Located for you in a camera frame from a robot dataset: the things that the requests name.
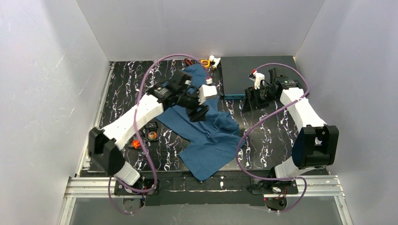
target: white wall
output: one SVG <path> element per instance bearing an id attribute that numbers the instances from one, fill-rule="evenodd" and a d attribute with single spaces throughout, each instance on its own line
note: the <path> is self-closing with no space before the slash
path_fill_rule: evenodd
<path id="1" fill-rule="evenodd" d="M 58 222 L 108 70 L 75 0 L 1 1 L 1 224 Z"/>
<path id="2" fill-rule="evenodd" d="M 77 0 L 109 60 L 295 55 L 324 0 Z"/>
<path id="3" fill-rule="evenodd" d="M 396 224 L 398 1 L 326 0 L 296 61 L 340 130 L 330 169 L 354 224 Z"/>

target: black marble table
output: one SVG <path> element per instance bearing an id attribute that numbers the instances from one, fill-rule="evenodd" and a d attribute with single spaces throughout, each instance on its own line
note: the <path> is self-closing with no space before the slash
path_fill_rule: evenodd
<path id="1" fill-rule="evenodd" d="M 101 128 L 118 119 L 136 104 L 142 77 L 152 63 L 153 61 L 115 63 L 99 125 Z M 158 80 L 171 77 L 176 70 L 185 67 L 182 60 L 162 61 L 159 66 L 151 71 L 149 78 L 146 80 L 146 87 L 150 87 Z M 216 71 L 210 70 L 210 74 L 217 86 L 219 95 L 221 95 L 223 93 L 221 65 Z M 283 106 L 279 101 L 275 101 L 266 109 L 242 114 L 243 103 L 243 100 L 220 100 L 218 109 L 231 113 L 232 118 L 244 130 L 247 130 L 260 119 Z M 158 124 L 160 127 L 159 142 L 147 144 L 155 167 L 158 171 L 188 171 L 178 154 L 189 145 L 189 141 L 181 138 L 160 122 Z M 239 154 L 239 159 L 248 170 L 269 170 L 274 165 L 278 165 L 289 158 L 297 135 L 297 127 L 287 110 L 285 110 L 284 113 L 267 120 L 250 134 L 246 140 L 246 145 Z M 146 158 L 140 150 L 124 148 L 122 151 L 126 160 L 135 169 L 141 171 L 150 170 Z M 239 167 L 235 159 L 233 159 L 221 170 L 239 170 Z M 89 172 L 101 171 L 103 170 L 90 162 Z"/>

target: marble pattern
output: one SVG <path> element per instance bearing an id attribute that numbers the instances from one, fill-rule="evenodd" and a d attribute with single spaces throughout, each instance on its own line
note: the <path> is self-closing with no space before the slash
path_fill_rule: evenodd
<path id="1" fill-rule="evenodd" d="M 102 113 L 100 127 L 104 127 L 119 118 L 123 113 L 136 104 L 139 85 L 146 70 L 153 61 L 116 62 L 113 70 L 106 102 Z M 146 88 L 158 80 L 169 78 L 177 69 L 185 68 L 182 60 L 166 60 L 156 66 L 146 80 Z M 219 94 L 223 93 L 222 68 L 210 71 Z M 283 105 L 275 101 L 266 109 L 242 114 L 243 100 L 220 100 L 219 110 L 231 113 L 241 130 L 246 131 L 256 122 Z M 147 144 L 150 156 L 158 171 L 188 171 L 179 158 L 178 153 L 189 145 L 189 141 L 175 134 L 165 125 L 158 122 L 159 142 Z M 287 111 L 280 113 L 254 129 L 246 140 L 245 146 L 239 153 L 239 160 L 246 169 L 270 169 L 280 164 L 290 156 L 290 151 L 297 137 L 298 131 L 293 119 Z M 146 158 L 141 151 L 124 148 L 126 160 L 137 170 L 150 170 Z M 90 163 L 89 171 L 102 171 L 95 164 Z M 235 159 L 226 164 L 221 170 L 239 169 Z"/>

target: blue towel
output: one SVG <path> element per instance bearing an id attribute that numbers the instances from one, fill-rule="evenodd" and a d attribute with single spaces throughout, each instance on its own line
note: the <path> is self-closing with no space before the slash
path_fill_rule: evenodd
<path id="1" fill-rule="evenodd" d="M 200 64 L 185 69 L 192 75 L 192 85 L 205 84 L 206 71 Z M 191 141 L 179 156 L 192 174 L 200 181 L 206 180 L 229 163 L 239 144 L 239 125 L 228 112 L 218 111 L 218 97 L 205 102 L 209 106 L 206 120 L 190 122 L 186 109 L 174 106 L 156 117 L 161 123 L 181 137 Z"/>

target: yellow tool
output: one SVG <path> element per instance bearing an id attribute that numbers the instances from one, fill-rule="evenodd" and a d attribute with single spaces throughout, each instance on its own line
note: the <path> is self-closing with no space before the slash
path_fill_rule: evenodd
<path id="1" fill-rule="evenodd" d="M 210 67 L 210 60 L 200 60 L 200 63 L 206 68 Z"/>

